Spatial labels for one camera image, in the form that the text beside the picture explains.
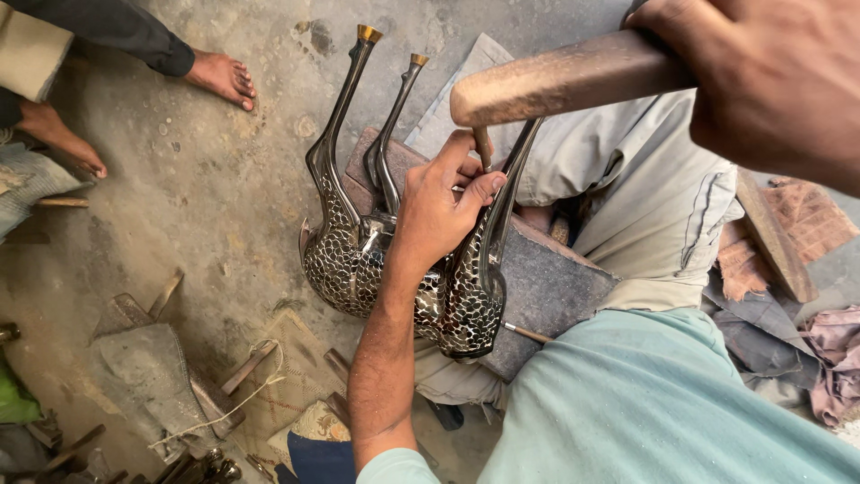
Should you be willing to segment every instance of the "dusty floor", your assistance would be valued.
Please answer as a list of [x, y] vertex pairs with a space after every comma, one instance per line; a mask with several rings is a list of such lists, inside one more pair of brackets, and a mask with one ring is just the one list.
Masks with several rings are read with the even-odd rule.
[[[185, 280], [165, 317], [189, 360], [216, 382], [244, 359], [253, 343], [247, 335], [266, 324], [279, 301], [323, 346], [353, 354], [360, 321], [311, 292], [297, 245], [302, 220], [320, 220], [304, 153], [329, 116], [356, 23], [386, 36], [347, 115], [341, 154], [363, 127], [381, 126], [411, 52], [431, 61], [403, 111], [398, 139], [481, 32], [520, 57], [612, 31], [628, 5], [144, 2], [190, 45], [245, 62], [260, 93], [257, 108], [246, 114], [123, 53], [76, 46], [77, 60], [61, 72], [53, 101], [102, 155], [110, 176], [85, 190], [89, 209], [42, 210], [28, 222], [51, 236], [50, 245], [0, 246], [0, 320], [18, 322], [25, 334], [8, 348], [9, 360], [44, 407], [58, 412], [67, 436], [104, 423], [111, 465], [153, 477], [160, 461], [86, 370], [89, 336], [110, 297], [129, 292], [146, 307], [174, 267], [183, 268]], [[837, 201], [860, 224], [860, 202], [841, 195]], [[859, 252], [854, 240], [810, 265], [828, 307], [860, 302]], [[474, 481], [501, 426], [487, 425], [480, 409], [469, 407], [463, 429], [443, 432], [423, 402], [415, 411], [418, 437], [439, 461], [442, 481]]]

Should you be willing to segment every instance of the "gray trousers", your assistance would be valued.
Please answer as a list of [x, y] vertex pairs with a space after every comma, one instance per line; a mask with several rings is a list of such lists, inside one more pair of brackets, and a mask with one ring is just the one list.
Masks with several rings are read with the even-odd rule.
[[[4, 0], [13, 9], [94, 44], [116, 47], [165, 76], [191, 71], [194, 51], [146, 10], [127, 0]], [[0, 88], [0, 128], [21, 120], [18, 97]]]
[[[688, 90], [558, 115], [538, 132], [517, 202], [588, 194], [573, 249], [623, 278], [599, 309], [698, 307], [722, 225], [743, 215], [735, 166], [690, 139], [694, 98]], [[498, 376], [454, 363], [420, 338], [415, 386], [438, 403], [504, 407]]]

